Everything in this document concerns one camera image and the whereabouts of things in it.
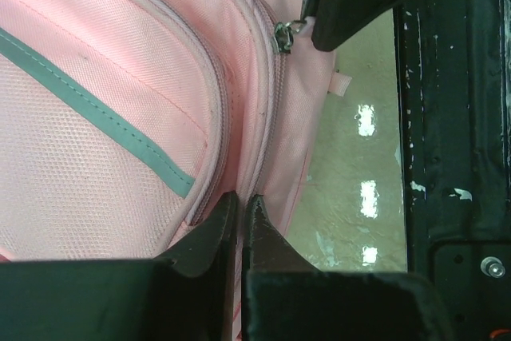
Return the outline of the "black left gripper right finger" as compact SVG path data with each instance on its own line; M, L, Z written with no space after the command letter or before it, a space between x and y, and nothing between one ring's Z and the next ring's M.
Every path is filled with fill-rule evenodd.
M263 197L244 219L245 340L452 340L432 285L405 272L323 272L271 224Z

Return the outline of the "pink student backpack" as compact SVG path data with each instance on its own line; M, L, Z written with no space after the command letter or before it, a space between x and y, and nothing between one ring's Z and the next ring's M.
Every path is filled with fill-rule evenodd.
M153 259L228 192L285 233L328 93L302 0L1 0L1 266Z

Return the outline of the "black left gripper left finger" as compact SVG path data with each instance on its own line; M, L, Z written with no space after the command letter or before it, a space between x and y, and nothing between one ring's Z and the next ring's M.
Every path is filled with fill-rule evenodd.
M1 266L4 340L229 340L238 197L153 259Z

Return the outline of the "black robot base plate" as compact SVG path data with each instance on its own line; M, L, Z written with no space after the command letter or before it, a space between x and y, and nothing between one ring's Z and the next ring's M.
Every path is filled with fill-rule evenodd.
M457 340L510 337L510 0L394 9L407 267Z

